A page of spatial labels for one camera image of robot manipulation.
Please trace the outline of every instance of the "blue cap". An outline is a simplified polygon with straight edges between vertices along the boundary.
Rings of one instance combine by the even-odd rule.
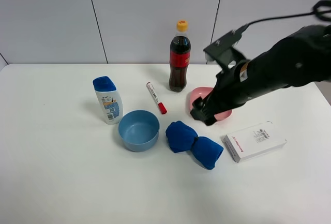
[[[93,86],[94,86],[94,90],[99,92],[116,90],[115,84],[107,76],[94,79]]]

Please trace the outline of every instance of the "pink bowl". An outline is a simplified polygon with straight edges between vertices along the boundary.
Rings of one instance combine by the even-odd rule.
[[[198,98],[198,97],[202,97],[205,98],[211,91],[213,90],[213,88],[210,87],[199,87],[199,88],[195,88],[194,90],[192,90],[191,92],[191,96],[190,96],[190,105],[189,108],[190,110],[192,110],[193,106],[192,103]],[[219,113],[219,114],[215,114],[215,118],[217,121],[222,121],[226,118],[228,118],[232,113],[232,110],[227,110],[223,113]]]

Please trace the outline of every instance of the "plastic bottle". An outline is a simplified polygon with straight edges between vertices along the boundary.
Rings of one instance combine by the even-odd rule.
[[[93,80],[95,93],[103,111],[107,124],[116,124],[123,117],[123,105],[116,86],[109,77],[100,77]]]
[[[170,44],[170,78],[169,87],[172,91],[181,92],[186,86],[186,71],[190,63],[191,43],[186,31],[188,22],[177,22],[177,34]]]

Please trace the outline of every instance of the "cola bottle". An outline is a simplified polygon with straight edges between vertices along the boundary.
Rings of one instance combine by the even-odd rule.
[[[188,22],[177,22],[177,34],[170,44],[170,78],[172,91],[181,92],[186,86],[186,71],[190,63],[191,43],[187,37]]]

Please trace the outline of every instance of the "red label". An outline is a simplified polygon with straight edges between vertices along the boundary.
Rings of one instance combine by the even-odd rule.
[[[190,63],[190,52],[177,54],[170,51],[170,65],[174,67],[186,67]]]

